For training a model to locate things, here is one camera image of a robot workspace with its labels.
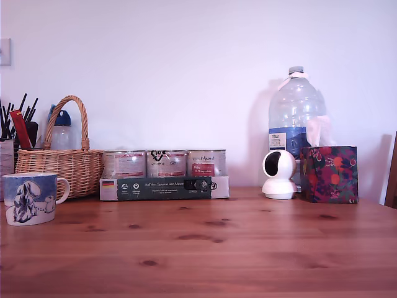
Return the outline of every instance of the floral tissue box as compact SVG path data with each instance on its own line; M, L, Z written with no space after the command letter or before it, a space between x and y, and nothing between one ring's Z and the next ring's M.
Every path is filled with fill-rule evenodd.
M301 149L301 187L313 203L358 203L357 148Z

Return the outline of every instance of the can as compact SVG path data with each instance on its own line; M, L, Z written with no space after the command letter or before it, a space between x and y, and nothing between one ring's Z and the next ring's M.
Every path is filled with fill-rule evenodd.
M226 150L188 150L187 175L227 176Z
M103 160L106 176L146 177L146 151L105 151Z
M186 176L184 150L151 150L146 156L149 178Z

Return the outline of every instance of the cardboard packaging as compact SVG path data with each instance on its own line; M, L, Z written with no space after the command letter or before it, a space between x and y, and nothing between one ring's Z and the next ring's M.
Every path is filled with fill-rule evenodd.
M14 141L0 138L0 201L4 201L3 175L14 174Z
M229 197L229 177L115 178L99 180L101 201L221 199Z
M358 203L357 148L302 148L301 185L313 203Z

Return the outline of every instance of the bottle cap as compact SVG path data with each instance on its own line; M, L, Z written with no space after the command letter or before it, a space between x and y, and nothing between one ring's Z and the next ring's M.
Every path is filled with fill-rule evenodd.
M303 66L293 66L288 70L289 75L296 72L303 73Z
M61 110L55 120L55 126L71 126L71 119L68 112Z

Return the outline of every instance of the blue and white mug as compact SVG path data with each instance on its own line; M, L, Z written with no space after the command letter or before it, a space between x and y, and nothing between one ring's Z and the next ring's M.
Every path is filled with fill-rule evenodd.
M58 182L65 192L56 200ZM55 218L55 205L63 203L70 193L68 180L55 173L21 173L3 176L4 203L9 225L36 225Z

